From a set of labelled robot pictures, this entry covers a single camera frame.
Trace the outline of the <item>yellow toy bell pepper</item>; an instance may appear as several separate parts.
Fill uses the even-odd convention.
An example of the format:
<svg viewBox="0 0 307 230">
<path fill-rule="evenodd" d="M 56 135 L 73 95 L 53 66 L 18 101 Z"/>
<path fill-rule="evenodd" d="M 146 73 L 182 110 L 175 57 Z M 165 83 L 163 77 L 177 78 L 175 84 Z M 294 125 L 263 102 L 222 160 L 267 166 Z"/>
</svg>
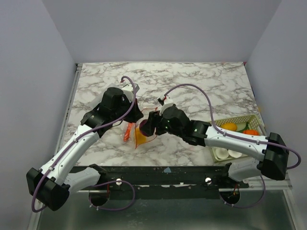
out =
<svg viewBox="0 0 307 230">
<path fill-rule="evenodd" d="M 144 144 L 147 142 L 147 137 L 143 135 L 140 131 L 140 129 L 137 127 L 135 129 L 135 144 L 136 146 L 139 146 L 141 144 Z"/>
</svg>

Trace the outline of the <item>clear zip top bag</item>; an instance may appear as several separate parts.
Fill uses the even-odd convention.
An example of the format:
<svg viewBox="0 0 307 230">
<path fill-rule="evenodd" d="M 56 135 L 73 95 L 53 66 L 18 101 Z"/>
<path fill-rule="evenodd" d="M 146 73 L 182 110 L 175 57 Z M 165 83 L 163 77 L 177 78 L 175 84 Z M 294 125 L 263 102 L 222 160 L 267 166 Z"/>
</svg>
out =
<svg viewBox="0 0 307 230">
<path fill-rule="evenodd" d="M 147 145 L 156 139 L 157 135 L 155 132 L 153 135 L 149 136 L 145 134 L 142 130 L 144 124 L 147 122 L 150 112 L 157 112 L 159 106 L 146 106 L 141 108 L 141 112 L 143 114 L 143 118 L 138 120 L 135 123 L 129 123 L 124 121 L 122 127 L 121 139 L 124 144 L 128 144 L 128 146 L 134 150 L 142 145 Z"/>
</svg>

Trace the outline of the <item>orange toy carrot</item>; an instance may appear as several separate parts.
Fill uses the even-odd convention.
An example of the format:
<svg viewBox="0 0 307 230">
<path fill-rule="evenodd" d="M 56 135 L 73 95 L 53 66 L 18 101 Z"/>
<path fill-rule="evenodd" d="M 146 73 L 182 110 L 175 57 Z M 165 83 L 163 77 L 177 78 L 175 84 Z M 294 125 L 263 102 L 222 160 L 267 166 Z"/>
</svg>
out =
<svg viewBox="0 0 307 230">
<path fill-rule="evenodd" d="M 135 127 L 135 124 L 134 123 L 128 123 L 124 129 L 124 135 L 123 135 L 123 141 L 124 142 L 127 142 L 131 135 L 132 135 L 132 131 Z"/>
</svg>

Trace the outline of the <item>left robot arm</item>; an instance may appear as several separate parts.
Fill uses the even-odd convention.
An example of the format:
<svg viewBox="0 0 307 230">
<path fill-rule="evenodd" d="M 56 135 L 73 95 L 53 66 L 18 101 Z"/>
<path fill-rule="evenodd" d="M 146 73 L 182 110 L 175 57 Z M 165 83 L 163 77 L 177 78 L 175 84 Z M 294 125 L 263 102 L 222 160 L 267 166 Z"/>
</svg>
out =
<svg viewBox="0 0 307 230">
<path fill-rule="evenodd" d="M 81 156 L 118 121 L 135 123 L 143 118 L 136 93 L 139 86 L 128 84 L 122 88 L 109 87 L 91 103 L 80 125 L 69 141 L 38 170 L 26 174 L 33 200 L 42 202 L 53 211 L 60 209 L 69 195 L 88 186 L 102 189 L 106 177 L 98 166 L 89 166 L 79 173 L 71 173 Z"/>
</svg>

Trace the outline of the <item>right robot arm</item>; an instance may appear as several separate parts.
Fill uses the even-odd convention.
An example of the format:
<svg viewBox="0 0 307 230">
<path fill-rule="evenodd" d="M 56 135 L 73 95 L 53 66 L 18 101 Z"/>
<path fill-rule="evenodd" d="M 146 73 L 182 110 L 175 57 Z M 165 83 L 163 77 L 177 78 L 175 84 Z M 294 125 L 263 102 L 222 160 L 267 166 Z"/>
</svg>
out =
<svg viewBox="0 0 307 230">
<path fill-rule="evenodd" d="M 140 131 L 147 137 L 168 133 L 193 146 L 222 148 L 249 156 L 249 160 L 231 163 L 221 175 L 221 183 L 227 188 L 250 177 L 263 175 L 281 181 L 286 176 L 289 151 L 276 133 L 252 136 L 214 127 L 208 122 L 190 120 L 174 105 L 163 112 L 150 112 L 141 122 Z"/>
</svg>

